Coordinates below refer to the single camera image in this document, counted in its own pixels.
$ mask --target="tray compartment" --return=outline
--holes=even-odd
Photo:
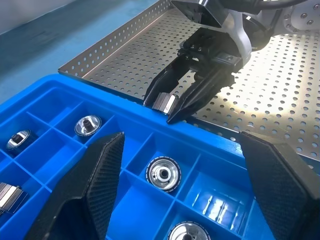
[[[22,112],[18,115],[15,115],[13,118],[10,119],[10,121],[7,121],[6,123],[0,126],[0,147],[11,157],[15,157],[11,155],[11,153],[7,151],[6,148],[7,142],[13,134],[16,134],[23,130],[30,130],[39,138],[48,129],[49,127],[41,120],[37,119],[36,117],[33,117],[31,114],[28,114],[27,112]]]
[[[215,156],[199,158],[178,199],[226,229],[242,234],[253,202],[247,171]]]
[[[81,100],[75,95],[55,87],[32,104],[28,111],[53,126],[80,102]]]
[[[186,207],[180,202],[175,202],[173,204],[173,207],[170,209],[161,227],[159,228],[155,239],[167,240],[167,236],[171,229],[174,228],[175,225],[185,221],[191,221],[201,225],[207,230],[212,240],[241,239],[237,234],[234,234],[218,224],[213,224],[210,219],[201,214],[195,213],[192,209]]]
[[[174,159],[181,169],[181,182],[170,192],[176,195],[196,162],[199,152],[188,144],[164,134],[154,133],[133,158],[127,169],[146,180],[146,169],[150,161],[156,157],[165,156]]]
[[[172,199],[125,171],[120,175],[107,235],[111,239],[153,239]]]
[[[28,193],[27,198],[22,202],[22,206],[30,199],[41,187],[32,176],[21,169],[17,164],[11,162],[0,172],[0,182],[10,184],[12,186],[19,186],[23,191]],[[0,227],[2,227],[12,216],[16,216],[20,209],[14,214],[4,213],[0,216]]]
[[[108,109],[92,102],[85,101],[69,112],[68,115],[56,125],[56,128],[78,142],[85,143],[95,134],[85,137],[78,136],[75,132],[75,125],[81,118],[88,115],[96,115],[101,118],[102,126],[112,117],[112,113],[110,113]]]
[[[76,141],[51,129],[16,161],[45,184],[80,148]]]

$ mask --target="shiny metal component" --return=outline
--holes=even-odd
[[[184,221],[170,231],[167,240],[211,240],[211,238],[199,224],[193,221]]]
[[[178,96],[175,94],[162,92],[156,98],[152,109],[163,112],[168,115],[176,100],[178,100]]]
[[[14,214],[27,195],[28,194],[18,186],[0,182],[0,215],[4,212]]]
[[[99,130],[102,125],[101,118],[95,115],[88,115],[81,118],[74,126],[74,131],[81,137],[91,136]]]
[[[320,15],[317,5],[319,5],[319,0],[308,0],[286,8],[286,14],[291,15],[289,21],[292,27],[300,31],[310,30],[310,33],[319,33]]]
[[[11,150],[19,147],[30,136],[30,133],[31,133],[30,130],[23,130],[12,135],[12,137],[6,144],[6,149]]]
[[[178,187],[181,181],[181,170],[172,158],[159,156],[149,163],[145,178],[149,183],[169,193]]]
[[[30,130],[22,130],[12,135],[6,144],[6,150],[16,157],[19,153],[31,145],[38,137]]]

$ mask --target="textured black surface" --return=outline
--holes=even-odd
[[[247,132],[239,140],[253,192],[274,237],[319,239],[312,226],[319,219],[318,176],[281,140]]]
[[[104,240],[117,194],[125,136],[91,144],[58,182],[26,240]]]

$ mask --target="round metal part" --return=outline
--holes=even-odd
[[[94,134],[102,125],[101,118],[95,115],[88,115],[81,118],[74,127],[74,131],[81,137]]]
[[[210,236],[199,224],[193,221],[184,221],[174,226],[167,240],[210,240]]]
[[[181,169],[172,158],[159,156],[149,163],[146,168],[145,178],[155,187],[169,193],[179,185]]]
[[[11,150],[19,147],[30,136],[30,130],[23,130],[16,134],[13,134],[10,140],[6,144],[6,149]]]

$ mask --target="cable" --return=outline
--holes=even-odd
[[[261,10],[284,9],[293,5],[301,4],[307,0],[277,0],[277,1],[259,1],[255,8]]]

